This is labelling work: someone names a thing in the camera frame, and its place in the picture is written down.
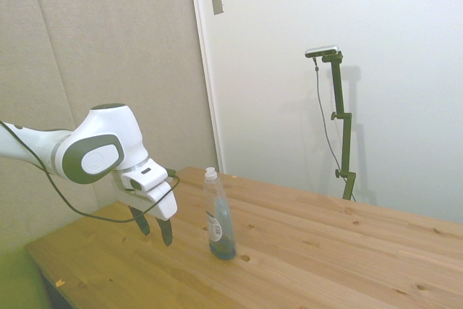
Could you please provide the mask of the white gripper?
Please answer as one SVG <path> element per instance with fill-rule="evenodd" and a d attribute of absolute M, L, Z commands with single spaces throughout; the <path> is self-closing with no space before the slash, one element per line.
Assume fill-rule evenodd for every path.
<path fill-rule="evenodd" d="M 143 211 L 155 216 L 161 230 L 165 246 L 173 242 L 171 221 L 177 212 L 177 202 L 171 191 L 170 179 L 167 176 L 153 176 L 141 172 L 112 172 L 117 188 L 119 201 L 129 206 L 134 221 L 140 231 L 148 236 L 150 226 Z"/>

